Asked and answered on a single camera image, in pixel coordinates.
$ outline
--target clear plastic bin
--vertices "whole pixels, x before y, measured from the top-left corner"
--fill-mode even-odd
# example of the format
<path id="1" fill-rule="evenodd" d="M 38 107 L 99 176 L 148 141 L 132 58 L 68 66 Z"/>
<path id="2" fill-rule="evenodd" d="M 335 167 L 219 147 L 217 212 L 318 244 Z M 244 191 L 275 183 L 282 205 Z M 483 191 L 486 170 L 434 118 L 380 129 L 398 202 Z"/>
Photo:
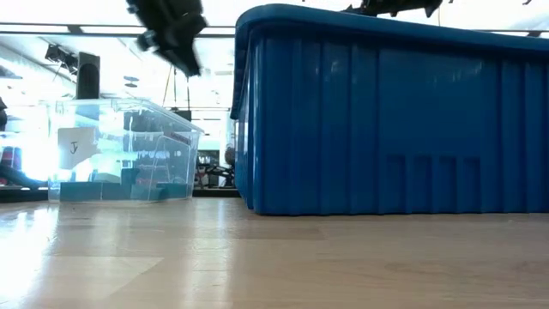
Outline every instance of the clear plastic bin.
<path id="1" fill-rule="evenodd" d="M 50 201 L 191 197 L 202 129 L 145 100 L 48 104 Z"/>

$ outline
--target black cable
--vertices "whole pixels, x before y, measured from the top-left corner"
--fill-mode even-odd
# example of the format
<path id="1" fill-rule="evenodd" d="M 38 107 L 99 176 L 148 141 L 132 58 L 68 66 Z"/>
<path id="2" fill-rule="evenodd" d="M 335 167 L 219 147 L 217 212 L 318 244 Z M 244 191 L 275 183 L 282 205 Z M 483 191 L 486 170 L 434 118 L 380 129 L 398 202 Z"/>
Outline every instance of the black cable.
<path id="1" fill-rule="evenodd" d="M 164 99 L 162 100 L 162 107 L 166 103 L 166 96 L 168 95 L 168 85 L 170 84 L 170 75 L 172 74 L 173 65 L 170 64 L 170 69 L 168 70 L 168 78 L 166 79 L 166 89 L 164 89 Z"/>
<path id="2" fill-rule="evenodd" d="M 57 78 L 57 76 L 59 75 L 59 70 L 61 70 L 61 68 L 63 67 L 63 63 L 60 63 L 59 64 L 59 67 L 57 68 L 57 72 L 55 72 L 55 75 L 53 76 L 53 79 L 51 80 L 51 82 L 54 82 L 55 79 Z"/>
<path id="3" fill-rule="evenodd" d="M 187 110 L 190 111 L 190 88 L 189 88 L 189 77 L 187 76 Z"/>
<path id="4" fill-rule="evenodd" d="M 439 26 L 439 27 L 440 27 L 440 25 L 441 25 L 441 22 L 440 22 L 440 11 L 441 11 L 441 8 L 442 8 L 442 4 L 441 4 L 441 6 L 438 7 L 438 12 L 437 12 L 438 26 Z"/>
<path id="5" fill-rule="evenodd" d="M 8 124 L 8 114 L 5 109 L 0 109 L 0 132 L 6 130 L 6 124 Z"/>
<path id="6" fill-rule="evenodd" d="M 177 74 L 177 69 L 173 68 L 173 106 L 178 106 L 178 84 L 175 80 L 175 75 Z"/>

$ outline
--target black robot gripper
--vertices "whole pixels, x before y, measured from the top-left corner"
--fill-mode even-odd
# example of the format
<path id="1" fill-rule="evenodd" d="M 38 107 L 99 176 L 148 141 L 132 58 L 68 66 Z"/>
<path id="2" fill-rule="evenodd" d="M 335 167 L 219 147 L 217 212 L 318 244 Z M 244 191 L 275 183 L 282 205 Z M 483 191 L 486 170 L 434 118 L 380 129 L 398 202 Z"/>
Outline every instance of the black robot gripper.
<path id="1" fill-rule="evenodd" d="M 396 17 L 401 11 L 425 9 L 427 17 L 431 17 L 442 2 L 443 0 L 363 0 L 360 7 L 349 6 L 344 12 L 367 16 L 389 13 L 391 17 Z"/>
<path id="2" fill-rule="evenodd" d="M 154 52 L 186 76 L 199 76 L 200 64 L 193 48 L 195 37 L 207 26 L 200 0 L 127 0 L 147 31 L 137 38 L 144 51 Z"/>

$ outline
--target blue bin rim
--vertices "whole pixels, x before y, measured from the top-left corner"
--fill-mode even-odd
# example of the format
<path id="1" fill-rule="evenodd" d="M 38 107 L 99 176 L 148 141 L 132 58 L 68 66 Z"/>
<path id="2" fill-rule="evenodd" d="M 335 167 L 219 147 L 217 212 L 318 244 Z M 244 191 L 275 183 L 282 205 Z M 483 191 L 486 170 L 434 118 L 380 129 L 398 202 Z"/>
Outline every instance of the blue bin rim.
<path id="1" fill-rule="evenodd" d="M 377 17 L 312 9 L 291 4 L 265 4 L 245 11 L 237 20 L 235 32 L 234 89 L 232 95 L 231 118 L 237 120 L 244 86 L 250 33 L 254 27 L 273 21 L 301 23 L 308 26 L 327 27 L 333 31 L 368 33 L 370 35 L 390 35 L 395 38 L 413 39 L 417 43 L 437 43 L 482 49 L 484 51 L 519 52 L 523 54 L 545 53 L 549 59 L 549 39 L 518 37 L 465 29 L 436 27 L 406 21 L 395 21 Z"/>

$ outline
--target ceiling light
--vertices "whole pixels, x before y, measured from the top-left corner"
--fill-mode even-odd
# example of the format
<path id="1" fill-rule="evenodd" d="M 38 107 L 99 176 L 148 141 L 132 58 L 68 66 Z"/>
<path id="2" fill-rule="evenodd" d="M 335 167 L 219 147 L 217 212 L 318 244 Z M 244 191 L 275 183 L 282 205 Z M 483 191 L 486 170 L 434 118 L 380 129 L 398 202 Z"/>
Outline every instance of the ceiling light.
<path id="1" fill-rule="evenodd" d="M 133 76 L 124 76 L 124 79 L 128 82 L 139 82 L 139 78 Z"/>
<path id="2" fill-rule="evenodd" d="M 0 33 L 68 33 L 66 26 L 0 25 Z"/>
<path id="3" fill-rule="evenodd" d="M 215 71 L 217 76 L 232 76 L 232 70 L 218 70 Z"/>
<path id="4" fill-rule="evenodd" d="M 205 27 L 204 30 L 200 32 L 200 34 L 206 34 L 206 35 L 234 35 L 235 30 L 234 27 Z"/>
<path id="5" fill-rule="evenodd" d="M 85 26 L 80 27 L 84 33 L 101 33 L 101 34 L 141 34 L 147 29 L 144 27 L 102 27 L 102 26 Z"/>

